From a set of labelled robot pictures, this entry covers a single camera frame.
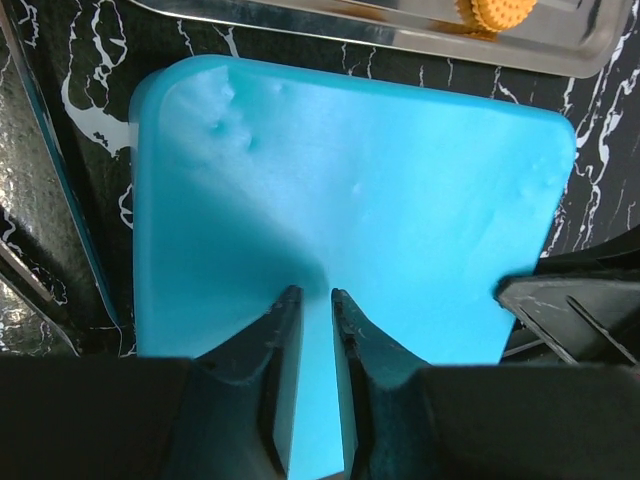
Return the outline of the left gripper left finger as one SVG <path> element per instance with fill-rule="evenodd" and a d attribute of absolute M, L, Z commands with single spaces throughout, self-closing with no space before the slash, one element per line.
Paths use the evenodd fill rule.
<path fill-rule="evenodd" d="M 303 292 L 195 358 L 1 360 L 5 479 L 283 479 Z"/>

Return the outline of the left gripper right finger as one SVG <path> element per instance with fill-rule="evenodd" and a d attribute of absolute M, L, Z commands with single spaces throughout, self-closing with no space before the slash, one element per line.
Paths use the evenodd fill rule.
<path fill-rule="evenodd" d="M 331 294 L 349 479 L 635 479 L 626 367 L 434 366 Z"/>

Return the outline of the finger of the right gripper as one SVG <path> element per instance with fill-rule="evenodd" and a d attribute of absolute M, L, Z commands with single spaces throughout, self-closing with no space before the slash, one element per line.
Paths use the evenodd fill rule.
<path fill-rule="evenodd" d="M 639 282 L 505 277 L 495 298 L 568 364 L 639 363 Z"/>

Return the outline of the blue tin lid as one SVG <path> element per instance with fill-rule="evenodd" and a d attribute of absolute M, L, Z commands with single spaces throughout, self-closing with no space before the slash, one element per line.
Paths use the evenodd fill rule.
<path fill-rule="evenodd" d="M 497 363 L 494 288 L 533 271 L 576 153 L 556 112 L 219 55 L 147 76 L 129 126 L 139 355 L 303 289 L 293 479 L 343 468 L 331 291 L 428 362 Z"/>

